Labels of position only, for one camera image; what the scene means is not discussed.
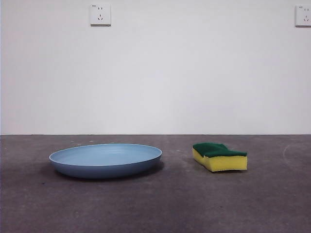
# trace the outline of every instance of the wall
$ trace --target wall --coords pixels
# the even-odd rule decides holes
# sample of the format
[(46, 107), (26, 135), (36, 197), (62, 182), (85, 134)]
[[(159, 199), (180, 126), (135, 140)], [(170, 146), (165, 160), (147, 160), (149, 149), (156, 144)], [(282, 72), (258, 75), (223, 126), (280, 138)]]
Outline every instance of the wall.
[(1, 134), (311, 133), (306, 0), (1, 0)]

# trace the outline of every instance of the floor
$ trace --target floor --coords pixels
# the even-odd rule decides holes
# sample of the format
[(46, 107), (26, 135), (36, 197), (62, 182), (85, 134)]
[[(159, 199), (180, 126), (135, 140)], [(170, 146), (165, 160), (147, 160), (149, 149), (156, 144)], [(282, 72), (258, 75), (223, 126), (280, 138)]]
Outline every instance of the floor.
[[(248, 152), (248, 170), (211, 173), (192, 144)], [(87, 144), (163, 150), (148, 172), (113, 180), (57, 173), (48, 156)], [(311, 135), (1, 137), (2, 233), (309, 233)]]

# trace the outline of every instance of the electrical outlet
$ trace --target electrical outlet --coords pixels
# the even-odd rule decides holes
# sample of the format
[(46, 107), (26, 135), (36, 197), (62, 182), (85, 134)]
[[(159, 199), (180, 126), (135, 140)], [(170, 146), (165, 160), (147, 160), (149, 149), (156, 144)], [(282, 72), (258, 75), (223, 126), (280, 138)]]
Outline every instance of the electrical outlet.
[(111, 25), (111, 5), (92, 4), (89, 10), (89, 21), (91, 25)]
[(295, 25), (311, 27), (311, 4), (296, 5)]

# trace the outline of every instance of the sponge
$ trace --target sponge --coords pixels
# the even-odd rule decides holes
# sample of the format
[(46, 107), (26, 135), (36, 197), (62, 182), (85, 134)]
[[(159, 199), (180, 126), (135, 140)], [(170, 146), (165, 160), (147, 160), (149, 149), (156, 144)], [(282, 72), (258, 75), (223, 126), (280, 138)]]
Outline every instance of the sponge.
[(212, 172), (247, 170), (247, 153), (229, 150), (223, 144), (194, 144), (192, 152), (194, 159)]

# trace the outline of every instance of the plate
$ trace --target plate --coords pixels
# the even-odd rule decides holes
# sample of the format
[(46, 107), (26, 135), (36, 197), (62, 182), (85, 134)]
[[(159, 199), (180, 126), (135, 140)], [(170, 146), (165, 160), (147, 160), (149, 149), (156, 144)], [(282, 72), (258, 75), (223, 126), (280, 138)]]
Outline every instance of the plate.
[(103, 179), (133, 175), (156, 165), (162, 151), (140, 144), (97, 144), (73, 147), (50, 155), (55, 169), (65, 175)]

